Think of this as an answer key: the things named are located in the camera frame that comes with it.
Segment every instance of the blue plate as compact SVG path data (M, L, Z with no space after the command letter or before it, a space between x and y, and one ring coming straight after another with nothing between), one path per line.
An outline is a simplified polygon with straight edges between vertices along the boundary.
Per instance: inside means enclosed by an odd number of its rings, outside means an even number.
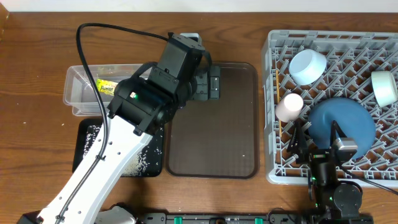
M359 103L347 98L331 98L316 105L308 116L311 138L319 149L330 146L331 122L336 120L349 138L354 138L358 151L353 156L364 156L372 147L376 137L376 125L372 116Z

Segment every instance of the dish rack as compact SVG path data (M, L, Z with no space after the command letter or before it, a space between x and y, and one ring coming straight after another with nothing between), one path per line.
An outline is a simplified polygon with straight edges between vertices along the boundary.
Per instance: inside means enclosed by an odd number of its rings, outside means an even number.
M312 84L297 86L289 75L289 62L304 49L316 50L327 59L322 76ZM364 106L376 124L376 138L368 153L343 166L356 175L387 187L398 187L398 102L380 108L371 85L371 72L388 70L398 80L398 34L375 32L334 32L272 30L262 48L262 84L265 99L264 146L266 175L273 184L308 184L309 166L296 164L297 155L286 149L294 130L293 122L282 125L275 116L276 70L283 98L298 93L304 106L298 119L305 124L307 144L316 147L308 135L308 114L319 102L332 97L351 98ZM338 167L339 179L352 179Z

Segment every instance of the yellow snack wrapper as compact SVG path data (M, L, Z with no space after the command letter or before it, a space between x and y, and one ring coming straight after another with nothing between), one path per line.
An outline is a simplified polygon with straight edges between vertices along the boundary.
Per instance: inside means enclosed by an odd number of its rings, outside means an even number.
M96 86L98 88L98 91L111 96L113 96L113 92L114 89L116 88L116 85L118 85L118 83L112 81L107 81L102 79L97 79L96 81Z

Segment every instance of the brown tray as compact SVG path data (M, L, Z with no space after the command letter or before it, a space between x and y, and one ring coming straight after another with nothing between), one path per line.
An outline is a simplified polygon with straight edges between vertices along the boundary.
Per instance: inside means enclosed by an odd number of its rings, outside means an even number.
M221 67L219 100L189 101L171 124L166 169L176 176L248 179L259 167L257 72Z

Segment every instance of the white cup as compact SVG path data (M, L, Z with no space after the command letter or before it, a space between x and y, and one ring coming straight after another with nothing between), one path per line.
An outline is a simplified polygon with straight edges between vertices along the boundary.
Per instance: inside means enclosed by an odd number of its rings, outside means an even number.
M276 105L275 114L283 122L294 121L298 118L303 108L304 102L303 98L296 93L290 93L285 96Z
M314 50L299 52L290 62L289 72L298 85L308 85L317 80L326 68L326 57Z
M391 72L378 71L371 75L373 92L380 107L398 100L396 81Z

